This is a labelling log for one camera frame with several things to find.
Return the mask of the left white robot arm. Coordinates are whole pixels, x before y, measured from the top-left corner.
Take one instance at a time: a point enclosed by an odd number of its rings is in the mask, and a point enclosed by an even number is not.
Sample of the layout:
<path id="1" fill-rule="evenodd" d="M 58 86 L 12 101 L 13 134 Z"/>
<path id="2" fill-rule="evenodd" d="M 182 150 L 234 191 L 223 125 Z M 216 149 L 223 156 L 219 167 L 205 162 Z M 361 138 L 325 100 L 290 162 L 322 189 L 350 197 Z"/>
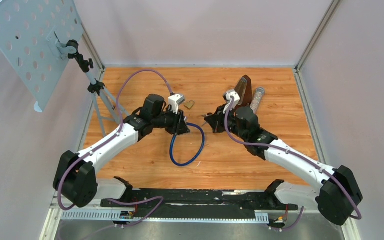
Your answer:
<path id="1" fill-rule="evenodd" d="M 79 152 L 70 150 L 62 154 L 53 187 L 61 209 L 70 208 L 62 200 L 69 200 L 74 207 L 83 208 L 93 200 L 114 199 L 120 206 L 129 206 L 133 193 L 120 177 L 97 178 L 97 173 L 119 153 L 135 145 L 154 129 L 164 129 L 178 136 L 190 132 L 184 112 L 179 106 L 185 101 L 180 93 L 173 93 L 165 100 L 150 94 L 142 107 L 127 116 L 113 132 Z"/>

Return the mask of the small brass padlock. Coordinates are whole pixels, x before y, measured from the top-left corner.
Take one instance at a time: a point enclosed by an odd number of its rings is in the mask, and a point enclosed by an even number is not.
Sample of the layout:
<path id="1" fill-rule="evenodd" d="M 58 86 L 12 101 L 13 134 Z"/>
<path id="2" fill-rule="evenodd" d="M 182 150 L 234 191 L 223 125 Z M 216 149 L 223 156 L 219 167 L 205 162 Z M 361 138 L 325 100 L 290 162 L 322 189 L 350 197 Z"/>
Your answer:
<path id="1" fill-rule="evenodd" d="M 190 100 L 184 103 L 184 107 L 188 110 L 191 110 L 194 107 L 194 105 L 195 105 L 194 100 Z"/>

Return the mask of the blue cable lock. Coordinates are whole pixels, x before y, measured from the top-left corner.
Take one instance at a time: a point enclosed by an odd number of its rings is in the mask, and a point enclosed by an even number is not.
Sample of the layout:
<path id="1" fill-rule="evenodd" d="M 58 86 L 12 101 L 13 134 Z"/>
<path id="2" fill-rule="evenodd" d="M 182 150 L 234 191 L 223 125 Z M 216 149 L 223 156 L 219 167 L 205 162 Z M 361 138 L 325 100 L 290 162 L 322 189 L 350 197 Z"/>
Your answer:
<path id="1" fill-rule="evenodd" d="M 174 135 L 169 145 L 169 158 L 177 167 L 186 167 L 192 164 L 202 154 L 206 146 L 206 134 L 203 128 L 194 123 L 188 123 L 188 127 L 195 130 L 190 136 L 180 137 L 178 144 L 178 136 Z"/>

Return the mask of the black padlock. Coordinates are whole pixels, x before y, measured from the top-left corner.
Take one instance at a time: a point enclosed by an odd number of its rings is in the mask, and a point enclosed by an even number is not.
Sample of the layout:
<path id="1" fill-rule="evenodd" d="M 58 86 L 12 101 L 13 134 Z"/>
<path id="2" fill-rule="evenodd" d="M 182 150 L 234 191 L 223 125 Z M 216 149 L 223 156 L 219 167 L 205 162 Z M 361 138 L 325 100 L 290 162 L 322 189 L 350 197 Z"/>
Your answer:
<path id="1" fill-rule="evenodd" d="M 214 126 L 212 127 L 212 132 L 214 134 L 218 134 L 218 133 L 223 133 L 224 132 L 224 127 L 221 125 L 220 122 L 217 122 L 214 124 Z"/>

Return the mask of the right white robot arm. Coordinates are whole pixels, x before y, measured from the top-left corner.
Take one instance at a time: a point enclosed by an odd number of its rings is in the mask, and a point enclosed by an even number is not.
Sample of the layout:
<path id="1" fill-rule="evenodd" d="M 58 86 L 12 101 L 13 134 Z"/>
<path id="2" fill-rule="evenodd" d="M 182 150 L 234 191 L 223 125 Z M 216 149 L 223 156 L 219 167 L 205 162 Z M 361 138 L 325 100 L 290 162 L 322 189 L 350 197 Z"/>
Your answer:
<path id="1" fill-rule="evenodd" d="M 344 165 L 333 167 L 296 151 L 260 127 L 257 115 L 249 106 L 228 111 L 228 105 L 224 104 L 204 120 L 213 133 L 227 132 L 251 155 L 281 166 L 306 182 L 307 185 L 296 185 L 275 180 L 265 195 L 270 208 L 292 204 L 318 210 L 325 219 L 338 226 L 344 225 L 349 218 L 362 219 L 358 206 L 363 194 L 350 168 Z"/>

